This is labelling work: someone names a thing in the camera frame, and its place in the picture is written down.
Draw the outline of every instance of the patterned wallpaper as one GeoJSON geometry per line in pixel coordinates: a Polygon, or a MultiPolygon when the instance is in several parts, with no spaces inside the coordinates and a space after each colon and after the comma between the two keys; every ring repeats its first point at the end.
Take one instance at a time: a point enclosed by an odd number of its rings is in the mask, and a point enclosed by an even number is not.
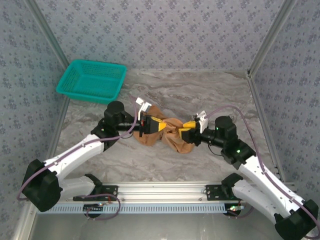
{"type": "Polygon", "coordinates": [[[69,61],[246,70],[283,0],[36,0],[69,61]]]}
{"type": "Polygon", "coordinates": [[[320,206],[319,46],[320,2],[299,0],[254,79],[287,180],[320,206]]]}
{"type": "Polygon", "coordinates": [[[9,240],[27,166],[48,151],[64,71],[23,0],[1,0],[0,9],[0,239],[9,240]]]}

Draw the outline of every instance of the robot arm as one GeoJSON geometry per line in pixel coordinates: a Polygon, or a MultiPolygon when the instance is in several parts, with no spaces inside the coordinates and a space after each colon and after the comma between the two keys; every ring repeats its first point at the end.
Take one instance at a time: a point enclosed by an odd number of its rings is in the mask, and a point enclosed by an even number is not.
{"type": "MultiPolygon", "coordinates": [[[[141,98],[136,102],[141,106],[140,116],[132,131],[139,132],[142,136],[142,134],[159,132],[166,127],[160,119],[142,114],[148,111],[150,103],[141,98]]],[[[90,195],[93,191],[95,194],[102,193],[96,191],[97,185],[101,182],[91,174],[74,179],[65,179],[65,177],[88,159],[110,148],[119,139],[119,131],[128,131],[133,123],[134,118],[125,112],[121,102],[109,103],[104,112],[104,118],[82,141],[53,158],[44,162],[35,159],[28,165],[22,184],[35,173],[41,170],[42,172],[25,186],[22,193],[41,212],[52,208],[60,199],[90,195]]]]}
{"type": "Polygon", "coordinates": [[[285,240],[300,240],[316,226],[293,200],[304,206],[315,218],[319,211],[317,204],[311,199],[305,201],[291,191],[264,165],[263,171],[255,151],[238,138],[236,125],[229,116],[218,117],[214,129],[201,127],[208,125],[204,123],[208,121],[205,114],[204,117],[197,114],[194,119],[194,122],[185,123],[184,128],[179,130],[180,137],[196,146],[206,143],[222,148],[224,160],[252,180],[259,189],[253,188],[240,175],[233,173],[222,181],[222,190],[227,196],[242,199],[263,213],[285,240]],[[287,198],[266,175],[291,198],[287,198]]]}

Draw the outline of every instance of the gray marble surface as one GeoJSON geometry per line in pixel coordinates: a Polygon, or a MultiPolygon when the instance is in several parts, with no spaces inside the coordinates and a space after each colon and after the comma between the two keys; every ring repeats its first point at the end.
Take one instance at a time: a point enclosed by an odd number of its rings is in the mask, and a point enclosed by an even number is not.
{"type": "MultiPolygon", "coordinates": [[[[244,113],[259,145],[265,165],[271,169],[270,157],[258,113],[244,74],[226,72],[151,72],[129,71],[118,100],[125,110],[134,114],[128,94],[142,97],[157,105],[168,117],[183,122],[201,110],[207,113],[224,105],[235,105],[244,113]]],[[[81,141],[104,116],[106,105],[71,100],[63,123],[56,154],[81,141]]],[[[239,138],[253,144],[240,115],[225,109],[209,120],[229,115],[237,125],[239,138]]],[[[92,173],[103,182],[150,181],[221,181],[235,172],[222,157],[209,152],[206,144],[191,153],[179,154],[162,142],[143,146],[134,137],[120,139],[106,152],[95,156],[75,169],[68,178],[92,173]]]]}

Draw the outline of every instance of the brown cloth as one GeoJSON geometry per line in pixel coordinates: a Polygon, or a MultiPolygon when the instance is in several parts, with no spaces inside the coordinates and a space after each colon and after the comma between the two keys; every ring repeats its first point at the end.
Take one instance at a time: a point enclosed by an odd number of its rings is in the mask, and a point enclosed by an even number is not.
{"type": "Polygon", "coordinates": [[[180,154],[187,154],[192,151],[194,145],[186,143],[179,136],[178,129],[183,128],[183,123],[179,119],[166,117],[156,106],[151,106],[147,114],[161,119],[166,123],[166,127],[162,131],[156,133],[143,134],[142,137],[139,137],[139,132],[133,132],[133,136],[139,143],[146,146],[152,146],[157,140],[161,140],[164,144],[169,145],[173,150],[180,154]]]}

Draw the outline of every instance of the basket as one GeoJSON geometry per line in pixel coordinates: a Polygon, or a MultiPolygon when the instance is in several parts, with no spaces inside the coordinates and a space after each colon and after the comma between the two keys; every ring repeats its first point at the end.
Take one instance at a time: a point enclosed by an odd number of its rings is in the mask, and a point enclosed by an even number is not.
{"type": "Polygon", "coordinates": [[[64,72],[56,91],[71,99],[108,104],[117,98],[126,72],[124,65],[74,60],[64,72]]]}

